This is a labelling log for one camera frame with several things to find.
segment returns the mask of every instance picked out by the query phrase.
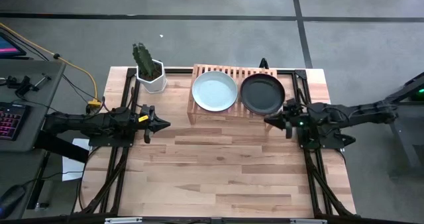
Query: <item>dish rack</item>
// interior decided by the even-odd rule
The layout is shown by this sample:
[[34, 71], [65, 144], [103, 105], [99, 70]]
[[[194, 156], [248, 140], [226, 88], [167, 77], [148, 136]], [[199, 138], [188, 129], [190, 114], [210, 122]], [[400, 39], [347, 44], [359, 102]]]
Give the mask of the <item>dish rack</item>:
[[[224, 72], [228, 76], [232, 77], [237, 84], [238, 95], [237, 99], [232, 106], [224, 111], [206, 111], [201, 108], [195, 101], [192, 95], [193, 83], [197, 77], [205, 72], [210, 71], [219, 71]], [[187, 106], [187, 116], [189, 118], [190, 124], [194, 125], [198, 115], [211, 115], [216, 117], [240, 117], [247, 119], [263, 119], [263, 115], [257, 115], [253, 112], [250, 112], [241, 102], [240, 98], [240, 86], [243, 83], [244, 79], [253, 75], [253, 74], [268, 74], [277, 78], [277, 70], [275, 69], [263, 69], [263, 68], [240, 68], [233, 66], [216, 66], [216, 65], [205, 65], [205, 64], [195, 64], [193, 67], [193, 74], [191, 78], [190, 93]]]

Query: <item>gray floor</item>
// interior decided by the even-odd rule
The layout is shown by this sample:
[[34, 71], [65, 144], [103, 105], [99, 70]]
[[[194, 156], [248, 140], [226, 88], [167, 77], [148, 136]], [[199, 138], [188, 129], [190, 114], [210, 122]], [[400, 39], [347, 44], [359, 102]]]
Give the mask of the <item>gray floor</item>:
[[[295, 15], [293, 0], [0, 0], [0, 11], [137, 15]], [[422, 17], [423, 0], [300, 0], [304, 16]], [[27, 38], [89, 70], [103, 93], [110, 66], [134, 66], [131, 44], [145, 43], [167, 66], [194, 63], [304, 68], [299, 31], [290, 21], [106, 21], [0, 19]], [[377, 101], [422, 72], [424, 23], [305, 23], [314, 68], [325, 71], [332, 103]], [[66, 75], [92, 91], [85, 75]], [[62, 83], [53, 107], [84, 111]], [[358, 214], [424, 223], [424, 181], [398, 180], [388, 172], [405, 165], [389, 127], [346, 129], [357, 142], [346, 149]], [[68, 193], [74, 192], [72, 184]], [[69, 212], [73, 195], [55, 200], [47, 213]]]

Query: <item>monitor screen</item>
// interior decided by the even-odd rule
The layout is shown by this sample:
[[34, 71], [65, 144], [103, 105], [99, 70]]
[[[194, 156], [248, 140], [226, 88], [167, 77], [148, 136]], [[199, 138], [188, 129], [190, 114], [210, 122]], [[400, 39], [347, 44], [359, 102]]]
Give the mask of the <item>monitor screen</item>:
[[0, 33], [0, 58], [21, 56], [25, 54], [26, 52], [19, 48], [12, 40], [7, 38], [3, 33]]

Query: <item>keyboard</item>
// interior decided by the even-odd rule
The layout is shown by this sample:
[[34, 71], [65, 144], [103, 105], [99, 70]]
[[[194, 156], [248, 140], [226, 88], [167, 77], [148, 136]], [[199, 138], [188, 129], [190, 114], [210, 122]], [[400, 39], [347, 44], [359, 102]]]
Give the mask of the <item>keyboard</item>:
[[30, 106], [0, 102], [0, 140], [16, 140]]

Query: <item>desk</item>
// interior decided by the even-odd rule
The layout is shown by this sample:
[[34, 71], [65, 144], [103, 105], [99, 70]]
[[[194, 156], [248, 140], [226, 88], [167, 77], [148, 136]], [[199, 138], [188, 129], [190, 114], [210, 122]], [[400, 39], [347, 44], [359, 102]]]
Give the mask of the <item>desk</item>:
[[[104, 95], [109, 108], [121, 103], [126, 73], [127, 67], [110, 69]], [[267, 133], [262, 121], [208, 116], [190, 125], [186, 111], [191, 74], [166, 76], [165, 92], [150, 95], [141, 88], [138, 104], [155, 105], [156, 114], [171, 127], [157, 132], [151, 144], [144, 144], [143, 132], [136, 134], [119, 215], [313, 217], [303, 151], [295, 139], [286, 139], [279, 129]], [[323, 70], [307, 70], [307, 77], [312, 101], [329, 102]], [[279, 80], [286, 99], [293, 96], [291, 80]], [[110, 151], [100, 148], [88, 162], [84, 203], [103, 185]], [[354, 212], [343, 158], [323, 150], [323, 160], [329, 186]], [[318, 194], [323, 209], [320, 189]]]
[[[45, 105], [51, 104], [64, 69], [65, 65], [57, 62], [0, 60], [0, 77], [14, 76], [20, 81], [23, 76], [28, 76], [31, 78], [32, 84], [42, 78], [41, 73], [43, 72], [52, 77], [52, 81], [43, 84], [40, 91], [30, 91], [25, 95], [29, 101], [35, 101]], [[14, 91], [15, 90], [8, 89], [5, 86], [0, 87], [0, 101], [11, 102], [16, 100], [17, 97]], [[0, 194], [3, 194], [15, 184], [21, 184], [36, 178], [46, 154], [46, 151], [32, 150], [32, 147], [36, 141], [44, 120], [44, 115], [47, 113], [48, 109], [36, 104], [28, 103], [27, 105], [32, 106], [32, 111], [22, 127], [18, 139], [15, 142], [0, 140], [1, 149], [10, 151], [0, 152]], [[26, 187], [25, 197], [8, 219], [18, 219], [22, 217], [29, 201], [32, 187], [33, 183]]]

